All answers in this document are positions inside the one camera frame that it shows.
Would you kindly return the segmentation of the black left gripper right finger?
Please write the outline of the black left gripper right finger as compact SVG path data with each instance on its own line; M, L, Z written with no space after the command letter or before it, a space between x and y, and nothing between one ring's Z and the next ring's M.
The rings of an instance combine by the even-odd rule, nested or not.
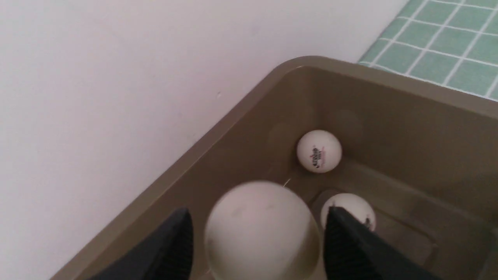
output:
M323 264L328 280L437 279L338 206L327 214Z

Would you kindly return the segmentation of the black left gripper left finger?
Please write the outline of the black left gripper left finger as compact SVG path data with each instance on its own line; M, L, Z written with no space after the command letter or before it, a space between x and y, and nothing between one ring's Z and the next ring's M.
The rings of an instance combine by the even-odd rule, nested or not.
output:
M91 280L188 280L194 229L187 208L176 209L151 234Z

